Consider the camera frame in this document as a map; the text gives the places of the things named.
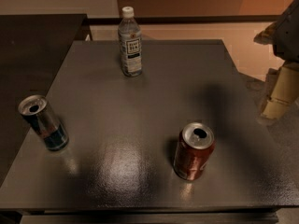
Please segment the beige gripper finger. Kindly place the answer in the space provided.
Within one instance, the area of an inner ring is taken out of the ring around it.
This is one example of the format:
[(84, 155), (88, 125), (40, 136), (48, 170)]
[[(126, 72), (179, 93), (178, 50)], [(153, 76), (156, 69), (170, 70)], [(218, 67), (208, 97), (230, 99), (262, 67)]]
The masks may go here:
[(253, 41), (262, 45), (272, 45), (276, 28), (277, 24), (275, 22), (271, 23), (264, 30), (258, 33), (254, 37)]
[(279, 69), (270, 68), (258, 105), (258, 122), (272, 125), (289, 110), (298, 97), (299, 63), (285, 62)]

